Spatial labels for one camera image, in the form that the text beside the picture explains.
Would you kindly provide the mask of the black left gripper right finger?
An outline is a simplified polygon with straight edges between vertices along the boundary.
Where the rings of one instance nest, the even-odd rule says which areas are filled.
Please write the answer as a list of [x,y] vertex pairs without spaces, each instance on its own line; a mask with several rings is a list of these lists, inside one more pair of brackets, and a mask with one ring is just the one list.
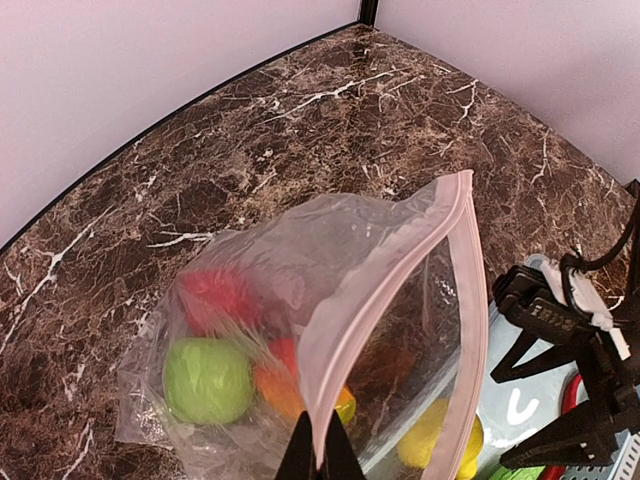
[[318,469],[320,480],[365,480],[344,425],[333,411],[325,439],[325,453]]

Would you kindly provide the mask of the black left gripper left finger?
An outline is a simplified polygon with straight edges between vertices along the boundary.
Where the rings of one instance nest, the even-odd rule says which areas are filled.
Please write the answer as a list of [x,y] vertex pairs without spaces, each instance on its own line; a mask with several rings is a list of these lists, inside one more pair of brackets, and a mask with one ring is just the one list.
[[316,480],[320,473],[312,441],[311,420],[303,411],[287,445],[275,480]]

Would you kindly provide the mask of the red toy chili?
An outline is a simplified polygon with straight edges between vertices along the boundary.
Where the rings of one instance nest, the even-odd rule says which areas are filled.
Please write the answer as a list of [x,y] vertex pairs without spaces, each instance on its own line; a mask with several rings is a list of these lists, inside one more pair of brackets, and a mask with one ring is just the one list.
[[[578,403],[578,390],[582,377],[576,373],[566,384],[562,396],[561,413],[567,413]],[[566,472],[566,466],[547,466],[538,477],[539,480],[559,480]]]

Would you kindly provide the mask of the light blue plastic basket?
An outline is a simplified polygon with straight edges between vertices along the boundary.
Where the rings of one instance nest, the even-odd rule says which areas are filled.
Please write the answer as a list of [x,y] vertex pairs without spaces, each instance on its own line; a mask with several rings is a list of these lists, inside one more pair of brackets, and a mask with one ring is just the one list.
[[[489,353],[478,415],[484,446],[475,479],[489,479],[498,471],[500,457],[511,447],[537,433],[561,414],[566,384],[577,372],[574,363],[529,377],[498,384],[491,371],[519,336],[521,329],[502,316],[495,302],[489,306]],[[633,479],[639,474],[639,433],[616,434],[618,450],[612,465],[568,467],[559,479]]]

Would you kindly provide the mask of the orange red toy pepper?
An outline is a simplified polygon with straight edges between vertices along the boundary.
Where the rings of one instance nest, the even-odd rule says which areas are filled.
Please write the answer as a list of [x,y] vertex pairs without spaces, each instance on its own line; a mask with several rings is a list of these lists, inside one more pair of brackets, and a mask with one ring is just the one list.
[[273,360],[254,366],[255,385],[270,407],[296,422],[305,404],[298,385],[295,343],[291,338],[275,339],[269,343],[269,351]]

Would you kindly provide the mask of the green toy bitter gourd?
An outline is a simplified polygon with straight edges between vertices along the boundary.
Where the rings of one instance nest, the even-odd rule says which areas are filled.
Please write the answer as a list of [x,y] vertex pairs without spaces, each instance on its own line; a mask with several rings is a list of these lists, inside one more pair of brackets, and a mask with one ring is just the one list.
[[537,480],[544,470],[544,466],[514,470],[501,466],[489,476],[489,480]]

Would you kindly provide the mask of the green toy pepper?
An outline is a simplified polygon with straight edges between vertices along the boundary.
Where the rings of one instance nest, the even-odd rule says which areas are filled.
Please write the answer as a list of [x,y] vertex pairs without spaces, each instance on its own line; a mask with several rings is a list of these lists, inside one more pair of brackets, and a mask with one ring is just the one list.
[[164,391],[169,410],[182,422],[232,423],[244,415],[253,401],[250,360],[223,339],[180,339],[166,357]]

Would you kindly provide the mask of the clear zip top bag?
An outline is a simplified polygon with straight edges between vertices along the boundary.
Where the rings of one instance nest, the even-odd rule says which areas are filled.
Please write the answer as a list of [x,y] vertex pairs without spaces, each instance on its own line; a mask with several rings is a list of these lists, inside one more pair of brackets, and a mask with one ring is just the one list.
[[[189,327],[176,287],[189,270],[233,268],[262,311],[257,327]],[[223,339],[257,363],[295,343],[317,469],[333,411],[366,479],[456,479],[472,444],[488,353],[488,301],[473,174],[388,201],[327,194],[216,236],[178,271],[117,371],[115,436],[163,447],[189,479],[275,479],[296,426],[254,381],[251,406],[223,425],[169,410],[164,366],[187,337]]]

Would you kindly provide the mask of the bright red toy pepper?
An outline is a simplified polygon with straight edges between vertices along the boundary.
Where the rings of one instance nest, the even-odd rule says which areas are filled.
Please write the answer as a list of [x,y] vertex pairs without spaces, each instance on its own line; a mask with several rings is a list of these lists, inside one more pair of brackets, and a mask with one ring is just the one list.
[[248,278],[233,268],[189,270],[176,278],[189,327],[215,336],[228,326],[257,327],[262,311]]

